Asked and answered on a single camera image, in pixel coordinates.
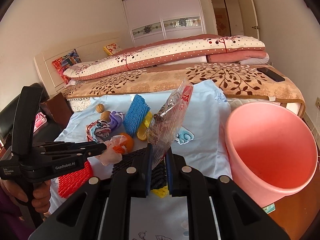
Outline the red blue paper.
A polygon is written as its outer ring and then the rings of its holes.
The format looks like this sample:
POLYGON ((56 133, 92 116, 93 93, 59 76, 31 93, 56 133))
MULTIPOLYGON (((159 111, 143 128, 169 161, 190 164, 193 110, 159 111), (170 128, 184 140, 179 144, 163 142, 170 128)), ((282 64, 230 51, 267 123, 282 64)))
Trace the red blue paper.
POLYGON ((104 120, 97 120, 86 126, 87 141, 93 141, 97 143, 105 142, 110 133, 110 125, 104 120))

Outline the yellow foam fruit net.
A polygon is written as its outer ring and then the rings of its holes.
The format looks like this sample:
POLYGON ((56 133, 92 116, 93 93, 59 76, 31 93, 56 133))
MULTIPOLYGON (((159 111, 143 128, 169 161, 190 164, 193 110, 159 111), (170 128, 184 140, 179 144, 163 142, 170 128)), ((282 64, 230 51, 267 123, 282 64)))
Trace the yellow foam fruit net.
POLYGON ((165 198, 169 195, 169 190, 167 186, 161 187, 160 189, 152 189, 151 192, 159 198, 165 198))

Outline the black foam fruit net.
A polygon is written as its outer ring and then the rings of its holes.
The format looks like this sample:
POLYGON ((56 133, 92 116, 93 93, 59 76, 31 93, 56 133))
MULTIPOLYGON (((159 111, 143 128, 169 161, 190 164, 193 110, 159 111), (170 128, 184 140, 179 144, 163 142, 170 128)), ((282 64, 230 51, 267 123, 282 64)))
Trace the black foam fruit net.
MULTIPOLYGON (((139 168, 148 166, 148 160, 146 159, 147 148, 136 150, 126 155, 122 155, 122 160, 113 165, 111 177, 117 175, 121 170, 127 169, 131 166, 135 167, 138 171, 139 168)), ((158 190, 167 186, 167 173, 165 162, 161 161, 155 168, 150 168, 142 177, 150 183, 151 190, 158 190)))

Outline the purple cloth pouch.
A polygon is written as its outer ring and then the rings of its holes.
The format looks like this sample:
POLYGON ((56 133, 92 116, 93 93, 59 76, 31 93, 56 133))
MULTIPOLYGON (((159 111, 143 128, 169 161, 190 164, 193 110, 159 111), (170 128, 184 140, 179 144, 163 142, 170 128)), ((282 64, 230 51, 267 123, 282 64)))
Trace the purple cloth pouch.
POLYGON ((124 120, 124 113, 112 111, 109 115, 109 121, 107 122, 111 131, 119 128, 124 120))

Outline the blue cloud paper wrapper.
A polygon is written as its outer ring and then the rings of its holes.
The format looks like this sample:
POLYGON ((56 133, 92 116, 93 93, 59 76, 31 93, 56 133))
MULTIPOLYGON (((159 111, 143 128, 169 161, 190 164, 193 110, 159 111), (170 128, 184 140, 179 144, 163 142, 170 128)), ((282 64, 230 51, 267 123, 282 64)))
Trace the blue cloud paper wrapper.
POLYGON ((195 135, 185 127, 181 127, 176 135, 176 142, 179 145, 185 145, 194 139, 195 135))

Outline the yellow plastic wrapper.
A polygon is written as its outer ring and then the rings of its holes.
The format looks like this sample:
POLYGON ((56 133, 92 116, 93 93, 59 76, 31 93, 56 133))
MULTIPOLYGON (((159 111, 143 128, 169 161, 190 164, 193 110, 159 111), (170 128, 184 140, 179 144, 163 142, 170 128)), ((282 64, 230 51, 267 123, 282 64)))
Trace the yellow plastic wrapper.
POLYGON ((140 124, 137 130, 137 138, 141 141, 146 141, 146 131, 150 126, 151 120, 153 118, 153 114, 149 111, 147 115, 144 117, 142 123, 140 124))

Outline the blue foam fruit net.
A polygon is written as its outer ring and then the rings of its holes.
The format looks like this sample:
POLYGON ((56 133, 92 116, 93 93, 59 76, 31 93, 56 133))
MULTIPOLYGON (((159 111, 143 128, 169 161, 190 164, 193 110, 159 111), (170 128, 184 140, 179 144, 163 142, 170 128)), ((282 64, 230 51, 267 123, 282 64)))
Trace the blue foam fruit net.
POLYGON ((123 121, 125 132, 128 135, 131 137, 135 135, 149 110, 150 107, 146 104, 145 99, 136 94, 123 121))

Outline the clear red snack bag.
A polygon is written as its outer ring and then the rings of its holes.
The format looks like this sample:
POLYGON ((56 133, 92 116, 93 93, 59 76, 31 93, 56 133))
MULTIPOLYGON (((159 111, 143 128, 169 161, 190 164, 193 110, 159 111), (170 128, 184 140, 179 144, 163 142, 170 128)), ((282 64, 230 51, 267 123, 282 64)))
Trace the clear red snack bag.
POLYGON ((184 80, 167 98, 161 109, 153 115, 146 131, 148 143, 152 145, 152 168, 165 157, 183 124, 185 113, 193 93, 193 84, 184 80))

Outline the orange peel piece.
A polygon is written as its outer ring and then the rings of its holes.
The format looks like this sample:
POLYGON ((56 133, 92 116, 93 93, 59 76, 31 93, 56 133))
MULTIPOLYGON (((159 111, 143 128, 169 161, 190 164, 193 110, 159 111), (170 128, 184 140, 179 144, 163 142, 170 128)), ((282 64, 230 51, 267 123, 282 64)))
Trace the orange peel piece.
POLYGON ((127 133, 120 133, 112 137, 113 146, 112 149, 119 154, 128 154, 133 151, 134 140, 127 133))

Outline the walnut far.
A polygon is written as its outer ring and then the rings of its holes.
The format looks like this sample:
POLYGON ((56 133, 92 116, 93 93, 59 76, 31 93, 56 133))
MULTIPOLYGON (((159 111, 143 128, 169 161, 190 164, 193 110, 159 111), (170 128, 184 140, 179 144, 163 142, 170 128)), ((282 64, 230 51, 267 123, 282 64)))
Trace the walnut far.
POLYGON ((105 111, 105 107, 104 107, 103 104, 99 103, 99 104, 96 106, 95 110, 96 110, 98 113, 103 113, 103 112, 105 111))

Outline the cream bed headboard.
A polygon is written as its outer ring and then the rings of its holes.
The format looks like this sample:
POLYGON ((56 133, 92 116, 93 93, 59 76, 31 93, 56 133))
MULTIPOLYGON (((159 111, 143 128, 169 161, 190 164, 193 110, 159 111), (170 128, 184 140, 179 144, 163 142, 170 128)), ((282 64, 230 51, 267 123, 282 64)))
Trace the cream bed headboard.
POLYGON ((112 43, 119 45, 121 49, 132 46, 131 38, 127 34, 114 31, 76 38, 55 45, 36 55, 34 64, 47 94, 50 97, 55 96, 67 85, 67 82, 62 78, 62 72, 59 71, 60 66, 105 58, 108 54, 103 47, 112 43))

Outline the polka dot folded quilt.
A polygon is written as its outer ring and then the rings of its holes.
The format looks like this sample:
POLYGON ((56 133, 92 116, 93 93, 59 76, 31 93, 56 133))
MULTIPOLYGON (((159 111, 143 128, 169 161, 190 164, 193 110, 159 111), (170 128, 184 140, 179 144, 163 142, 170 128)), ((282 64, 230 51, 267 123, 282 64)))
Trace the polka dot folded quilt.
POLYGON ((223 37, 202 34, 124 49, 104 59, 75 64, 65 70, 63 74, 70 79, 91 80, 158 64, 239 50, 265 51, 265 45, 260 40, 248 36, 223 37))

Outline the black smartphone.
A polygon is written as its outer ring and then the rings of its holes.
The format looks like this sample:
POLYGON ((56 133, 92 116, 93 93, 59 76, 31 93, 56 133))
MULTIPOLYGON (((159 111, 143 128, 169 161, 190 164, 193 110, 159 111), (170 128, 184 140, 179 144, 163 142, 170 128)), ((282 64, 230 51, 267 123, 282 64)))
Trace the black smartphone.
POLYGON ((269 77, 270 79, 272 79, 275 82, 285 81, 284 77, 282 77, 281 75, 277 74, 276 72, 272 71, 271 69, 269 69, 267 67, 257 68, 257 71, 263 73, 264 75, 266 75, 267 77, 269 77))

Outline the pink folded blanket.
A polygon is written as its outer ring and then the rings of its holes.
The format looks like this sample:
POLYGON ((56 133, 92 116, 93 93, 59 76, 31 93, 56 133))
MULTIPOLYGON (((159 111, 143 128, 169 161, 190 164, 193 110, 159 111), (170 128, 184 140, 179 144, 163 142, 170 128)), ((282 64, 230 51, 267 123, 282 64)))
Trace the pink folded blanket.
POLYGON ((263 50, 239 50, 207 55, 206 58, 210 63, 232 63, 249 59, 263 59, 266 55, 267 52, 263 50))

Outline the cream room door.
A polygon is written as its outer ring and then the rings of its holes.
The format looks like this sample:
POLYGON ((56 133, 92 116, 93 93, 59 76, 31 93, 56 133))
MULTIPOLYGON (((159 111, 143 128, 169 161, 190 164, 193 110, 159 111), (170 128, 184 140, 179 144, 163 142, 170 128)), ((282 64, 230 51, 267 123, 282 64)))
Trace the cream room door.
POLYGON ((239 0, 239 5, 244 35, 260 39, 257 13, 253 0, 239 0))

